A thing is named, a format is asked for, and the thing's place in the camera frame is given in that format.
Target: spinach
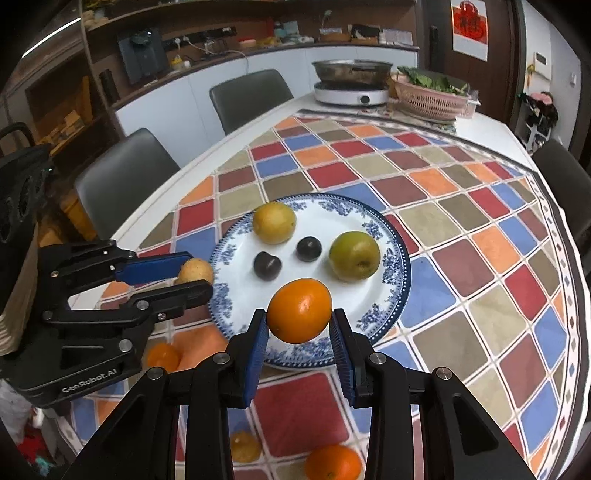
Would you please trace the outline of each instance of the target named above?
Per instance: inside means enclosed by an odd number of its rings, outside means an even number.
[[[419,74],[417,69],[412,67],[398,67],[398,70],[405,74],[413,85],[430,88],[431,90],[436,90],[438,92],[453,93],[454,95],[467,95],[467,84],[464,84],[462,88],[457,88],[451,84],[446,76],[436,76],[435,78],[431,78],[427,75]]]

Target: tablecloth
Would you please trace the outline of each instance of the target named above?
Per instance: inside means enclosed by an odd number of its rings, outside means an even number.
[[[299,112],[196,186],[138,253],[188,251],[208,260],[246,212],[316,191],[349,196],[382,212],[408,248],[410,297],[376,349],[405,367],[450,367],[537,478],[555,478],[586,414],[588,312],[573,245],[537,173],[417,126]],[[100,308],[117,307],[134,291],[113,283]],[[146,351],[157,342],[173,343],[183,353],[180,368],[226,345],[206,307],[157,324]],[[74,401],[71,423],[82,443],[137,378]],[[186,407],[181,413],[177,478],[184,478]],[[370,409],[349,408],[334,367],[265,367],[250,408],[229,412],[230,432],[250,431],[263,447],[258,461],[235,464],[236,478],[303,479],[309,451],[332,443],[344,443],[365,459],[370,415]],[[418,415],[415,408],[415,477],[422,479]]]

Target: pink basket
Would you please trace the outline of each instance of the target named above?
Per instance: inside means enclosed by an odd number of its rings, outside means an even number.
[[[412,83],[395,82],[396,93],[404,108],[434,120],[455,120],[467,105],[467,98],[438,92]]]

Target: electrical cord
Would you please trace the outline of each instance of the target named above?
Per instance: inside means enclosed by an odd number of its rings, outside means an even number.
[[[197,50],[204,51],[204,52],[205,52],[206,54],[208,54],[208,55],[219,55],[218,53],[215,53],[215,52],[209,51],[209,50],[207,49],[207,46],[205,46],[205,48],[201,48],[201,47],[198,47],[198,46],[196,46],[195,44],[193,44],[193,43],[192,43],[192,42],[189,40],[189,38],[188,38],[186,35],[185,35],[185,36],[182,38],[182,40],[183,40],[183,41],[185,41],[185,42],[187,42],[187,43],[188,43],[189,45],[191,45],[193,48],[196,48]],[[248,70],[249,70],[248,56],[247,56],[247,55],[246,55],[246,54],[245,54],[243,51],[240,51],[240,50],[226,50],[226,51],[231,51],[231,52],[233,52],[233,53],[239,53],[240,55],[242,55],[242,56],[244,57],[244,59],[246,60],[246,74],[248,74]]]

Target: chair backrest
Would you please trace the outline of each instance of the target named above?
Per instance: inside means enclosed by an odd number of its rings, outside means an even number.
[[[209,90],[226,135],[294,96],[277,70],[261,70]]]
[[[156,137],[141,128],[97,158],[74,186],[96,233],[106,240],[178,170]]]
[[[548,140],[532,155],[576,240],[591,226],[591,178],[556,140]]]

